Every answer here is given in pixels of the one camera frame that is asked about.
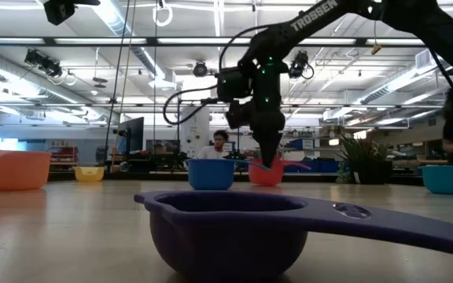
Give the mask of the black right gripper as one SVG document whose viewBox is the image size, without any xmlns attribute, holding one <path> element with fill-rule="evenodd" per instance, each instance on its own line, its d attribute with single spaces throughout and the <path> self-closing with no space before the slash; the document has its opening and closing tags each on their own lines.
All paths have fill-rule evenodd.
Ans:
<svg viewBox="0 0 453 283">
<path fill-rule="evenodd" d="M 285 126 L 281 112 L 280 75 L 278 72 L 257 72 L 253 80 L 254 110 L 251 128 L 260 146 L 263 166 L 271 167 Z"/>
</svg>

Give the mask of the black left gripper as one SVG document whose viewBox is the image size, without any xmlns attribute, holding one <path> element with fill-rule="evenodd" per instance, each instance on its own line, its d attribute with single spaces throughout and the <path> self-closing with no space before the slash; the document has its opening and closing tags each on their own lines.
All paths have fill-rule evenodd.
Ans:
<svg viewBox="0 0 453 283">
<path fill-rule="evenodd" d="M 46 19 L 53 25 L 62 24 L 74 15 L 77 5 L 99 6 L 99 0 L 48 0 L 43 3 Z"/>
</svg>

